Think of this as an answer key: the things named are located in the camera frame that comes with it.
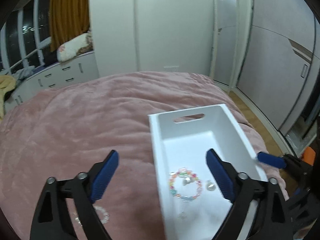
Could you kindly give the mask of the orange chair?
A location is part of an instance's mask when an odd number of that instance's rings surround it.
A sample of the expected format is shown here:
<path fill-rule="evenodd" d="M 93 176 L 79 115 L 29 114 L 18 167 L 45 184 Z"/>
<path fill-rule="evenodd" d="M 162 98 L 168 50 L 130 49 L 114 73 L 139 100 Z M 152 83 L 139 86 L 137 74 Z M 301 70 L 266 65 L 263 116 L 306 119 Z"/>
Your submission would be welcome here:
<path fill-rule="evenodd" d="M 315 162 L 315 158 L 316 158 L 316 152 L 310 146 L 308 146 L 302 155 L 302 160 L 305 163 L 313 166 Z"/>

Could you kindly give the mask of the white plastic storage bin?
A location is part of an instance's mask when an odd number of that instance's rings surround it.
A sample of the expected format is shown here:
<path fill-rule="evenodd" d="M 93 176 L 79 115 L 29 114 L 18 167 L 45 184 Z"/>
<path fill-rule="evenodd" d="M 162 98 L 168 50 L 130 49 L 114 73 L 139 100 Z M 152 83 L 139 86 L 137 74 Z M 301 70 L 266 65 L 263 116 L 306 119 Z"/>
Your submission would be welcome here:
<path fill-rule="evenodd" d="M 244 131 L 224 104 L 149 115 L 157 187 L 167 239 L 212 239 L 231 208 L 206 164 L 213 149 L 250 178 L 266 181 Z M 182 185 L 183 178 L 192 182 Z M 181 212 L 187 214 L 180 219 Z"/>

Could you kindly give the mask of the pink plush bed blanket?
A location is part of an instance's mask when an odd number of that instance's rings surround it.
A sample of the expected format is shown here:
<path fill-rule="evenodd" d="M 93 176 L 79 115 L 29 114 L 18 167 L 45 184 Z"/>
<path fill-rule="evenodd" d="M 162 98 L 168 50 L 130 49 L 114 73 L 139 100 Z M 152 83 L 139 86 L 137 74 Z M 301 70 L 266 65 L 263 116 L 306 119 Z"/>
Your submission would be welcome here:
<path fill-rule="evenodd" d="M 116 150 L 119 167 L 99 203 L 111 216 L 108 233 L 164 239 L 148 116 L 220 103 L 255 152 L 266 151 L 236 104 L 205 75 L 137 72 L 39 92 L 1 122 L 2 222 L 28 239 L 47 178 L 73 178 Z"/>

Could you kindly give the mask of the white window bench cabinets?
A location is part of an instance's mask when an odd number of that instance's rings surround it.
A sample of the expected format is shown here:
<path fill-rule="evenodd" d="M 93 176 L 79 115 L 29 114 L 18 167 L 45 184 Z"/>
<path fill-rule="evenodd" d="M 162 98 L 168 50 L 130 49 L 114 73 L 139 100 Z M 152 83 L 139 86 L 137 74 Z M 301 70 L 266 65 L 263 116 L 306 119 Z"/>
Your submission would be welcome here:
<path fill-rule="evenodd" d="M 7 113 L 42 90 L 63 88 L 98 77 L 97 63 L 92 51 L 70 61 L 53 64 L 24 80 L 4 103 L 4 111 Z"/>

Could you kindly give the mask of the grey clothes pile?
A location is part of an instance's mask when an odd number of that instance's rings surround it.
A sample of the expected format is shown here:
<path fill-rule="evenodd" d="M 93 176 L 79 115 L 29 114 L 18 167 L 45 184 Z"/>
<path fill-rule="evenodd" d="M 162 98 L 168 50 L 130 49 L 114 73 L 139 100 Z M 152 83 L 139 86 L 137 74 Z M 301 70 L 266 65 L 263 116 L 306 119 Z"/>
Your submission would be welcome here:
<path fill-rule="evenodd" d="M 29 66 L 26 68 L 22 68 L 22 69 L 18 70 L 17 72 L 15 72 L 14 74 L 12 74 L 12 76 L 16 80 L 24 80 L 24 79 L 33 75 L 34 69 L 35 69 L 35 66 Z"/>

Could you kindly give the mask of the yellow blanket on bench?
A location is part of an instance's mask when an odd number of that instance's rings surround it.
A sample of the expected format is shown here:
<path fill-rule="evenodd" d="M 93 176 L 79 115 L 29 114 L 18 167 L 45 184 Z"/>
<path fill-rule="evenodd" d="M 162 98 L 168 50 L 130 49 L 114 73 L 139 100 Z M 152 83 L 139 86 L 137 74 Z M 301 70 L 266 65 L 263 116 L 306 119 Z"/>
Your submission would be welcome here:
<path fill-rule="evenodd" d="M 16 88 L 16 79 L 11 75 L 0 76 L 0 119 L 4 117 L 4 98 L 5 95 Z"/>

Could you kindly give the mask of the white floral rolled blanket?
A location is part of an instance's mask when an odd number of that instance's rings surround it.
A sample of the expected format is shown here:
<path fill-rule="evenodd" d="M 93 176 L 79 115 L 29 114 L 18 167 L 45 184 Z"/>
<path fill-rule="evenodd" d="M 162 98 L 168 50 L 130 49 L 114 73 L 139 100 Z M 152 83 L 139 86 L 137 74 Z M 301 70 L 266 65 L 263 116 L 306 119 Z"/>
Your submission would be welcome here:
<path fill-rule="evenodd" d="M 66 62 L 92 50 L 93 39 L 91 32 L 83 33 L 59 46 L 56 51 L 57 60 L 59 62 Z"/>

